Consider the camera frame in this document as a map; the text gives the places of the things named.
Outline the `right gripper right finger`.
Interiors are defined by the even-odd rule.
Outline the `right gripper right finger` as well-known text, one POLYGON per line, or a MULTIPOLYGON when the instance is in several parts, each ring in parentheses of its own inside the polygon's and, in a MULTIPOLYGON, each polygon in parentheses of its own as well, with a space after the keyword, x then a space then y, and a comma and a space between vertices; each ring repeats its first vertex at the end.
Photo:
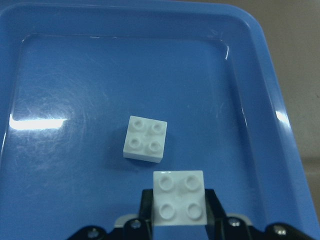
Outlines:
POLYGON ((227 215, 213 189, 205 189, 207 225, 210 240, 311 240, 312 237, 297 228, 276 222, 259 230, 243 217, 227 215))

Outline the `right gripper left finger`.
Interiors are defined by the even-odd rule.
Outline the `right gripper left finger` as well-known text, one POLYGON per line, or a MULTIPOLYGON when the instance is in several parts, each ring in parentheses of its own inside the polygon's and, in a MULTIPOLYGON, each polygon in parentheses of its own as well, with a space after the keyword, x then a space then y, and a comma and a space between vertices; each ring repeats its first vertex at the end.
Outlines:
POLYGON ((116 226, 111 232, 102 227, 89 225, 80 228, 69 240, 151 240, 153 238, 153 203, 152 189, 144 189, 141 194, 139 212, 136 217, 116 226))

